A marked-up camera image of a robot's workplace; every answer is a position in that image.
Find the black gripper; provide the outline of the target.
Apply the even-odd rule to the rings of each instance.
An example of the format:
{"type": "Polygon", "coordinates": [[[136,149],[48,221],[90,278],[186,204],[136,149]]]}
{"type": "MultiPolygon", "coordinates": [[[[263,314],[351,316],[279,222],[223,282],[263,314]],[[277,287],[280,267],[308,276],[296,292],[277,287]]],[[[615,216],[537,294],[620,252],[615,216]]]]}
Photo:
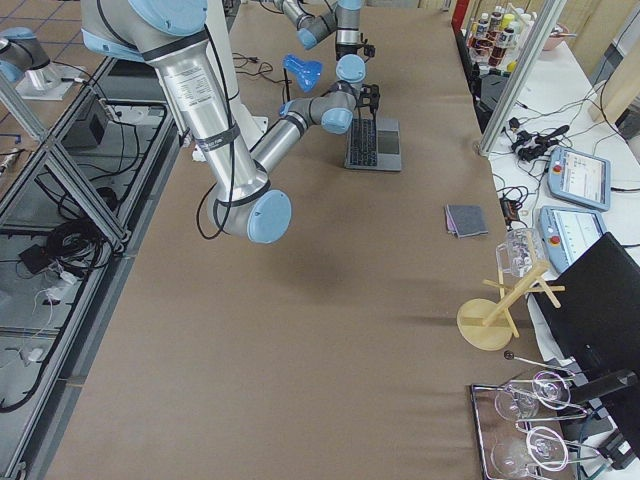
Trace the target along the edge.
{"type": "Polygon", "coordinates": [[[360,93],[360,107],[368,108],[373,119],[377,118],[380,91],[377,84],[363,84],[360,93]]]}
{"type": "Polygon", "coordinates": [[[375,56],[376,55],[376,48],[374,45],[369,44],[369,43],[361,43],[359,45],[359,49],[363,50],[363,55],[364,56],[375,56]]]}

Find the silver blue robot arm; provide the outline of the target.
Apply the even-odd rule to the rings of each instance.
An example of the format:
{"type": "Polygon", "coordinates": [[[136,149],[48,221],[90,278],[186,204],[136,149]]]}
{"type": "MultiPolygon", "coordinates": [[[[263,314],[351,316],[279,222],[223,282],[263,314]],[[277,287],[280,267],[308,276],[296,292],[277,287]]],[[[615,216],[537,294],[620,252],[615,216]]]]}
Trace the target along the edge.
{"type": "Polygon", "coordinates": [[[216,184],[207,214],[219,231],[269,244],[287,231],[289,197],[272,188],[269,174],[312,126],[348,132],[366,76],[358,51],[359,1],[337,1],[322,15],[308,15],[294,1],[277,11],[297,27],[310,49],[335,37],[337,80],[318,97],[287,102],[277,122],[249,147],[232,110],[229,86],[236,79],[224,13],[209,1],[83,1],[85,46],[105,56],[151,66],[183,133],[193,135],[216,184]]]}
{"type": "Polygon", "coordinates": [[[366,77],[366,63],[375,56],[375,47],[365,38],[360,28],[361,1],[339,0],[325,2],[321,14],[307,11],[300,1],[260,1],[270,13],[283,15],[296,28],[297,39],[305,50],[311,50],[325,39],[334,37],[336,76],[358,92],[366,77]]]}

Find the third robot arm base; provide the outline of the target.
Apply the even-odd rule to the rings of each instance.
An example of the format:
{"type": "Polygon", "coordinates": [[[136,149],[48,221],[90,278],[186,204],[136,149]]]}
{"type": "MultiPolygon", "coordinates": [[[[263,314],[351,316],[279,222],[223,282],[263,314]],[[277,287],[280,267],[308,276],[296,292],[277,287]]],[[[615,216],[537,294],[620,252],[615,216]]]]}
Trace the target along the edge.
{"type": "Polygon", "coordinates": [[[54,64],[26,27],[1,32],[1,73],[26,100],[61,101],[77,80],[83,80],[74,66],[54,64]]]}

